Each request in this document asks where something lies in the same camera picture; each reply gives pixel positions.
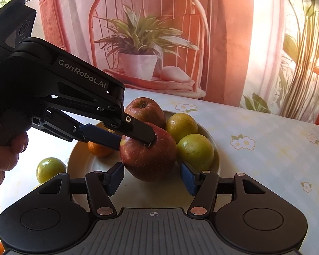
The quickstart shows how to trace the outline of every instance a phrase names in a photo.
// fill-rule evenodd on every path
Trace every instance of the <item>potted plant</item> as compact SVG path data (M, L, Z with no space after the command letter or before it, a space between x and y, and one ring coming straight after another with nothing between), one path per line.
M283 73L279 72L283 85L283 101L279 115L301 120L305 112L312 111L310 97L316 92L311 87L314 70L319 59L319 0L287 0L296 21L296 33L285 34L283 51L295 62L293 79L287 84Z
M180 37L182 31L168 27L168 20L141 17L126 5L123 5L123 10L127 21L106 19L111 23L108 30L114 34L95 43L107 47L106 57L118 53L127 76L150 81L157 60L162 60L165 52L177 55L177 47L198 50L190 41Z

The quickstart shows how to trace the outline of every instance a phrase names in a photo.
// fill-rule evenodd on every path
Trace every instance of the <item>white plate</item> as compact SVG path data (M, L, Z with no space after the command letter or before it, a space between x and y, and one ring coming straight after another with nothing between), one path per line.
M164 111L166 118L170 118L174 112ZM198 124L198 133L207 137L215 149L215 158L210 170L220 174L218 152L212 136ZM68 164L67 173L70 178L85 177L89 172L106 172L116 162L121 161L119 152L114 151L109 156L98 158L92 155L87 143L78 142L73 148ZM170 208L182 207L188 210L193 197L190 196L184 187L179 175L179 166L175 164L174 169L165 180L157 182L143 182L133 177L128 170L124 169L124 179L116 193L110 197L117 212L123 207L129 208ZM73 199L86 211L90 211L86 195L74 194Z

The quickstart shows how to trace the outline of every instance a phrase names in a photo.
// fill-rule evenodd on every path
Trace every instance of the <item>green citrus fruit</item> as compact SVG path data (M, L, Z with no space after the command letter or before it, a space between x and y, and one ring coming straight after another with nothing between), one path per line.
M210 141L200 134L183 137L177 144L178 158L189 163L195 170L208 170L214 160L214 147Z
M172 115L166 125L166 131L175 139L176 144L189 134L198 133L197 123L188 114L177 113Z
M65 172L66 165L63 161L54 157L45 158L37 166L37 180L39 183L45 183L57 174Z

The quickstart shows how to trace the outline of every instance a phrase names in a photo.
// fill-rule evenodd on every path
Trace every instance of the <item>chair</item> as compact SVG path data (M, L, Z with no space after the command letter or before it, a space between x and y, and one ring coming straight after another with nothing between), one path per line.
M125 20L122 4L128 5L142 16L159 16L172 19L175 27L183 32L182 37L193 42L199 50L178 48L180 57L165 53L164 66L181 68L190 78L190 83L163 81L156 73L151 81L128 77L124 74L118 55L108 56L107 47L95 41L111 34L104 19ZM198 0L95 0L89 13L89 37L92 63L122 81L127 87L149 90L165 94L202 98L205 89L201 88L202 74L208 75L210 43L209 28L205 10Z

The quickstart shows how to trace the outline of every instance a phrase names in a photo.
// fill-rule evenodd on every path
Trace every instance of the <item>table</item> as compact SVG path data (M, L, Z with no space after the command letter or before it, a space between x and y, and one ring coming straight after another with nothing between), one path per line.
M308 233L300 251L319 255L319 126L246 109L178 96L126 89L124 106L146 96L168 111L185 112L213 136L220 155L221 176L244 172L300 209ZM96 120L74 116L82 123ZM36 166L46 157L67 163L76 141L66 142L36 129L16 168L0 186L0 212L38 185ZM217 208L230 201L218 197Z

